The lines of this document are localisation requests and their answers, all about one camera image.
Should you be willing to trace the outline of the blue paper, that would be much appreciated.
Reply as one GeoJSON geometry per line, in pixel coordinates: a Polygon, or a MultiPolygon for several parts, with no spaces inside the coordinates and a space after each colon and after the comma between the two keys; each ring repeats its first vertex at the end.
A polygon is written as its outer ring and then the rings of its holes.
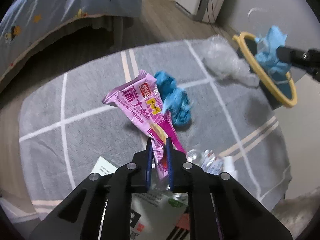
{"type": "Polygon", "coordinates": [[[276,83],[288,83],[286,73],[291,64],[279,61],[276,49],[285,46],[287,35],[280,28],[273,25],[265,37],[256,37],[257,53],[254,56],[266,74],[276,83]]]}
{"type": "Polygon", "coordinates": [[[184,127],[191,121],[191,107],[185,90],[177,86],[176,80],[164,71],[155,74],[157,89],[163,101],[162,113],[171,114],[172,124],[184,127]]]}

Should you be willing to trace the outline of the purple snack wrapper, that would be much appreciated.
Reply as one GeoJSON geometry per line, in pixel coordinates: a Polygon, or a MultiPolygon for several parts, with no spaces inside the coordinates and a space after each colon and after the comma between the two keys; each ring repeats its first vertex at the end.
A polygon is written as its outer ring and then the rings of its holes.
{"type": "Polygon", "coordinates": [[[168,175],[163,146],[171,138],[174,148],[184,152],[171,122],[169,112],[162,113],[163,101],[156,86],[156,78],[140,70],[137,77],[111,90],[103,103],[120,108],[130,121],[147,137],[151,138],[153,157],[160,180],[168,175]]]}

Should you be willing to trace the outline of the teal bin with yellow rim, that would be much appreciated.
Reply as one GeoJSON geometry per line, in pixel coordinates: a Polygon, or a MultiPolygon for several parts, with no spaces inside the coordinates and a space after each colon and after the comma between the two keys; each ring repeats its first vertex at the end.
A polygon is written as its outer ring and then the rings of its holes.
{"type": "Polygon", "coordinates": [[[247,45],[247,41],[255,43],[255,35],[252,33],[243,31],[239,35],[233,35],[232,40],[238,44],[243,58],[248,62],[251,70],[257,74],[265,90],[272,96],[271,99],[274,99],[276,103],[286,108],[294,107],[297,104],[298,97],[291,73],[287,72],[284,78],[278,81],[272,77],[272,74],[275,74],[275,72],[264,70],[247,45]]]}

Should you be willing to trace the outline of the white printed leaflet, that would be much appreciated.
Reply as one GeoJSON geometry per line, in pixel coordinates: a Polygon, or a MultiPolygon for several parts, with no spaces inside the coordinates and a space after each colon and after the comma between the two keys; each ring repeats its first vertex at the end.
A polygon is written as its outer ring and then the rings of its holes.
{"type": "Polygon", "coordinates": [[[93,166],[91,173],[98,173],[101,176],[106,176],[116,172],[118,168],[100,156],[93,166]]]}

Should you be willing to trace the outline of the red and white carton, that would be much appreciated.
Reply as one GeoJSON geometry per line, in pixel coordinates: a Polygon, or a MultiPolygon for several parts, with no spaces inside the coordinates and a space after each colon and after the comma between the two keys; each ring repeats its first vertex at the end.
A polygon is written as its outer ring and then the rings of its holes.
{"type": "Polygon", "coordinates": [[[174,229],[169,233],[166,240],[188,240],[190,239],[190,216],[189,209],[178,219],[174,229]]]}

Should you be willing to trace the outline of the green and white box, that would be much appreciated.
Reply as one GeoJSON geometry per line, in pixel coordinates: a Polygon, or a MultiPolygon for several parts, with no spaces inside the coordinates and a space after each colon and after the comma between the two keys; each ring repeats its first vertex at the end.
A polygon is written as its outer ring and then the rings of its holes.
{"type": "Polygon", "coordinates": [[[157,191],[134,193],[130,239],[166,239],[188,207],[157,191]]]}

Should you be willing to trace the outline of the clear plastic bag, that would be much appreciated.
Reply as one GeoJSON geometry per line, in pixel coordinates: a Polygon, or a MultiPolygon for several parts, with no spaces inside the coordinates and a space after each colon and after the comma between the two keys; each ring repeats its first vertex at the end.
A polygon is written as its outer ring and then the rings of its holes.
{"type": "Polygon", "coordinates": [[[201,43],[200,57],[208,72],[218,80],[231,79],[247,87],[259,86],[259,78],[251,72],[247,61],[241,59],[220,35],[213,35],[201,43]]]}

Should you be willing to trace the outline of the grey rug with white lines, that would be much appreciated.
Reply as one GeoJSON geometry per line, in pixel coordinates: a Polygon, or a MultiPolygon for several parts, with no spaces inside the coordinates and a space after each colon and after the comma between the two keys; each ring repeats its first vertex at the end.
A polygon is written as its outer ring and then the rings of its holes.
{"type": "Polygon", "coordinates": [[[200,41],[121,51],[84,64],[31,93],[20,112],[22,170],[44,219],[100,159],[119,167],[155,136],[156,175],[167,174],[162,143],[183,151],[232,156],[239,182],[267,209],[291,181],[283,134],[260,88],[214,79],[200,61],[200,41]],[[153,76],[175,77],[191,102],[191,121],[175,128],[162,116],[153,76]]]}

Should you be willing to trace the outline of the blue crumpled paper on rug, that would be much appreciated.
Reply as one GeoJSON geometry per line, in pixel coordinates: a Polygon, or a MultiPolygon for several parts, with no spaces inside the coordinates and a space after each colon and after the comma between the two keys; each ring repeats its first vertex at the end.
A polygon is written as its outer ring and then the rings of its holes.
{"type": "Polygon", "coordinates": [[[184,127],[191,121],[191,107],[185,90],[177,86],[176,80],[164,71],[155,74],[157,89],[163,101],[162,113],[171,114],[172,124],[184,127]]]}

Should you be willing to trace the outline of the bed with blue duvet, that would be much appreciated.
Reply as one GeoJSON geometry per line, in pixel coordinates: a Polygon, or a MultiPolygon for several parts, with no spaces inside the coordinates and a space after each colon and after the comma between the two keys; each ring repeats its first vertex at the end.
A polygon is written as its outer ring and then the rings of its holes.
{"type": "Polygon", "coordinates": [[[82,18],[137,17],[142,0],[15,0],[1,20],[1,79],[49,34],[82,18]]]}

